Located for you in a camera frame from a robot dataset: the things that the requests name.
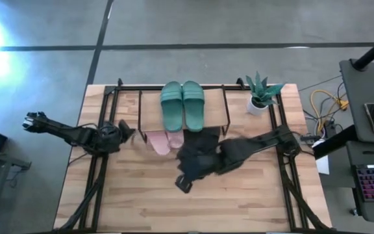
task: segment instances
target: concrete floor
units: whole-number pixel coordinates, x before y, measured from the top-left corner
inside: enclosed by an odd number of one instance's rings
[[[95,46],[106,3],[0,0],[0,46]],[[104,45],[261,43],[267,48],[102,51],[93,83],[114,84],[118,77],[127,84],[233,83],[258,70],[271,83],[304,88],[339,75],[340,60],[369,49],[353,47],[355,42],[374,42],[374,1],[115,0]],[[270,49],[271,43],[347,47]],[[21,123],[27,112],[44,111],[75,125],[93,57],[92,50],[0,52],[0,133],[10,138],[12,156],[32,161],[16,188],[6,186],[0,233],[51,229],[71,148],[55,137],[27,133]],[[312,112],[311,91],[335,93],[341,81],[302,91],[303,107]],[[323,98],[316,98],[317,105]],[[335,119],[344,127],[352,122],[349,111]],[[313,123],[307,124],[312,129]],[[374,223],[348,213],[354,207],[350,190],[326,187],[325,195],[335,228],[374,233]]]

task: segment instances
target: black garment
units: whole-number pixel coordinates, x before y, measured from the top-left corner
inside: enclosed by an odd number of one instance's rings
[[[220,128],[209,127],[198,133],[184,131],[184,144],[177,154],[179,169],[188,181],[201,179],[221,166],[216,153],[219,144]]]

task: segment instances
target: green slide sandal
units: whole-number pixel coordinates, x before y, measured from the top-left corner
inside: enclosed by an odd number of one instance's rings
[[[194,81],[187,81],[182,86],[182,100],[188,130],[198,132],[205,124],[205,93]]]
[[[172,81],[161,90],[162,122],[170,133],[182,129],[182,88],[181,84]]]

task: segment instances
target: yellow cable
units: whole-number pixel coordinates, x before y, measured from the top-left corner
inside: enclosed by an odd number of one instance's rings
[[[330,92],[326,91],[326,90],[314,90],[311,95],[310,95],[310,103],[311,103],[311,107],[312,109],[314,110],[314,112],[316,113],[316,116],[317,118],[319,118],[319,123],[318,123],[318,128],[317,128],[317,134],[320,134],[321,130],[323,129],[323,123],[322,123],[322,118],[320,118],[320,113],[318,112],[316,106],[314,105],[314,94],[318,93],[318,92],[322,92],[326,95],[328,95],[330,98],[334,99],[334,104],[333,106],[330,108],[330,110],[332,110],[332,108],[336,105],[336,104],[339,104],[340,108],[341,109],[344,109],[347,107],[347,104],[348,104],[348,101],[344,101],[344,100],[339,100],[338,98],[336,98],[335,96],[333,96]]]
[[[344,109],[344,108],[346,108],[346,107],[348,106],[349,102],[348,102],[348,101],[344,101],[344,100],[341,100],[340,102],[339,102],[339,101],[335,101],[335,102],[332,104],[332,106],[330,107],[328,113],[325,115],[325,118],[327,118],[327,117],[329,116],[329,114],[331,114],[331,112],[332,112],[331,110],[332,110],[332,108],[333,108],[336,104],[339,104],[339,105],[340,105],[340,108],[339,108],[339,110],[340,110],[340,109]],[[324,127],[323,124],[318,125],[318,133],[321,132],[321,130],[323,129],[323,127]]]

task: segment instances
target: wire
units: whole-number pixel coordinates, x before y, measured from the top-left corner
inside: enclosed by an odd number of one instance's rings
[[[303,153],[307,153],[307,154],[312,155],[312,156],[315,156],[313,153],[308,152],[308,151],[301,150],[301,152],[303,152]]]
[[[12,179],[8,179],[8,181],[10,181],[9,185],[11,188],[16,188],[17,187],[17,183],[18,183],[18,180],[17,180],[17,176],[22,173],[22,172],[25,172],[26,170],[19,170],[16,172],[16,174],[12,177]]]
[[[341,76],[342,76],[342,75],[338,75],[338,76],[336,76],[336,77],[333,77],[333,78],[327,79],[327,80],[322,81],[322,82],[320,82],[320,83],[310,85],[310,86],[308,86],[308,87],[305,87],[305,88],[302,88],[302,89],[298,90],[298,92],[302,92],[302,91],[306,90],[307,88],[312,88],[312,87],[314,87],[314,86],[321,85],[321,84],[323,84],[323,83],[326,83],[326,82],[332,81],[332,80],[337,79],[337,78],[339,78],[339,77],[341,77]]]
[[[336,123],[335,126],[340,127],[342,129],[342,131],[343,131],[343,126],[341,124]]]
[[[85,154],[80,155],[80,156],[78,156],[77,158],[73,159],[72,161],[69,162],[68,166],[70,166],[70,164],[74,163],[75,161],[77,161],[77,160],[83,158],[83,157],[86,156],[87,154],[88,154],[88,153],[85,153]]]
[[[315,118],[311,118],[311,117],[308,117],[308,116],[305,116],[305,119],[306,120],[312,120],[312,121],[315,121],[315,122],[317,121]]]
[[[318,92],[324,93],[324,94],[328,95],[330,98],[334,99],[335,102],[334,102],[333,106],[335,106],[336,103],[340,103],[340,99],[336,98],[334,95],[332,95],[330,92],[328,92],[326,90],[314,90],[311,93],[311,95],[310,95],[310,104],[311,104],[312,109],[316,113],[317,118],[319,119],[319,123],[318,123],[318,127],[317,127],[317,132],[316,133],[321,133],[321,129],[323,127],[323,123],[322,123],[323,120],[322,120],[322,117],[321,117],[321,112],[318,112],[316,106],[314,105],[314,94],[316,94]]]
[[[304,109],[303,109],[303,111],[304,111],[305,114],[307,114],[307,115],[309,115],[309,116],[311,116],[311,117],[313,117],[313,118],[315,118],[315,119],[318,119],[317,117],[315,117],[315,116],[313,116],[312,114],[310,114],[308,111],[306,111],[306,110],[304,110]]]
[[[346,107],[348,104],[344,105],[344,106],[340,106],[337,110],[335,110],[334,112],[331,112],[333,107],[337,104],[337,102],[333,103],[333,105],[330,107],[328,113],[327,113],[327,116],[331,115],[330,119],[334,119],[334,115],[341,109],[343,109],[344,107]],[[319,126],[319,130],[322,130],[324,128],[323,125]]]
[[[338,88],[337,88],[337,99],[338,99],[338,104],[341,106],[342,105],[342,99],[340,98],[340,87],[343,85],[344,82],[342,82]]]
[[[328,97],[326,99],[324,99],[322,102],[321,102],[321,105],[319,106],[319,114],[321,115],[323,113],[323,105],[326,101],[330,100],[331,97]]]

